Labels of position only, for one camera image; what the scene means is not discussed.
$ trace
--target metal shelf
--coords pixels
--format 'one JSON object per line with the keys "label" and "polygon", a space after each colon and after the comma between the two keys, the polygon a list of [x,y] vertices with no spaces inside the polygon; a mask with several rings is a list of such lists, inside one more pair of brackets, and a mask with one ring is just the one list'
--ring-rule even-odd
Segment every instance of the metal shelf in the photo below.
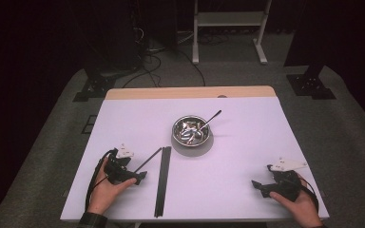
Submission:
{"label": "metal shelf", "polygon": [[259,26],[259,35],[253,39],[254,46],[259,56],[261,64],[268,64],[265,53],[260,42],[265,31],[266,21],[268,20],[269,9],[272,0],[267,0],[264,11],[245,11],[245,12],[198,12],[198,0],[195,0],[194,11],[194,42],[192,44],[192,63],[200,62],[198,49],[198,28],[199,27],[234,27],[234,26]]}
{"label": "metal shelf", "polygon": [[199,12],[198,27],[260,26],[263,11]]}

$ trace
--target sleeve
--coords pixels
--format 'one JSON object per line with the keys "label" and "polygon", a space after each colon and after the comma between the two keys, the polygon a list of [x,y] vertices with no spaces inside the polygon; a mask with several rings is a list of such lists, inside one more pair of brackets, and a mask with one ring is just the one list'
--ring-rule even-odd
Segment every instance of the sleeve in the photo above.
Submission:
{"label": "sleeve", "polygon": [[98,214],[84,212],[77,228],[105,228],[107,218]]}

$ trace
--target spoon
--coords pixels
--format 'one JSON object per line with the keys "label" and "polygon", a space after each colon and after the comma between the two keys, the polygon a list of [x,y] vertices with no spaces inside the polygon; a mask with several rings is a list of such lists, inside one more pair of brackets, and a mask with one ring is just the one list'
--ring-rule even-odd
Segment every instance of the spoon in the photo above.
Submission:
{"label": "spoon", "polygon": [[[221,114],[221,110],[219,110],[211,119],[209,119],[209,121],[207,121],[198,131],[202,131],[202,129],[204,128],[204,127],[206,127],[208,124],[209,124],[209,122],[210,121],[212,121],[213,120],[213,118],[215,118],[215,117],[217,117],[219,114]],[[192,141],[194,140],[194,137],[195,137],[195,132],[192,134],[192,136],[191,136],[191,138],[189,138],[189,140],[188,140],[188,144],[191,144],[192,143]]]}
{"label": "spoon", "polygon": [[211,119],[209,119],[209,121],[207,121],[201,128],[200,128],[200,131],[204,128],[204,127],[206,127],[208,124],[209,124],[209,122],[210,121],[212,121],[213,120],[213,118],[215,118],[215,117],[217,117],[219,114],[221,114],[221,110],[219,110]]}

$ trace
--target chopsticks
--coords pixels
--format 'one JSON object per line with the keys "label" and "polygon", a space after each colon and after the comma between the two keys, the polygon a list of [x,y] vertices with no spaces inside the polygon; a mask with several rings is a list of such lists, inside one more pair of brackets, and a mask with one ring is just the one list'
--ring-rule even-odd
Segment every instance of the chopsticks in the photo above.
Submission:
{"label": "chopsticks", "polygon": [[142,167],[144,167],[144,165],[146,165],[151,159],[153,159],[153,157],[155,157],[163,148],[160,147],[158,150],[156,150],[156,152],[154,154],[152,154],[152,156],[150,156],[150,158],[148,158],[146,161],[144,161],[144,163],[141,164],[141,166],[139,166],[134,173],[137,173],[139,170],[141,170]]}
{"label": "chopsticks", "polygon": [[171,146],[162,148],[162,163],[160,165],[160,175],[158,192],[156,198],[155,217],[163,216],[165,190],[167,187],[168,167],[170,164]]}

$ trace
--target wrist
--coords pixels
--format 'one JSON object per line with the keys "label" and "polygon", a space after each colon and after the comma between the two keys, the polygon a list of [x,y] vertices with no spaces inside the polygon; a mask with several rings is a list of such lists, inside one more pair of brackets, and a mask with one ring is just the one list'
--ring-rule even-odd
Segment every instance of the wrist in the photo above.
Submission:
{"label": "wrist", "polygon": [[106,227],[107,218],[102,215],[84,212],[79,224],[81,227]]}
{"label": "wrist", "polygon": [[322,223],[322,221],[313,222],[313,224],[311,224],[311,225],[304,226],[304,228],[324,228],[324,227],[326,227],[326,226],[324,225],[324,223]]}
{"label": "wrist", "polygon": [[93,213],[93,214],[97,214],[102,216],[105,213],[106,210],[104,210],[103,208],[100,207],[96,207],[94,205],[89,205],[87,208],[87,212],[89,213]]}

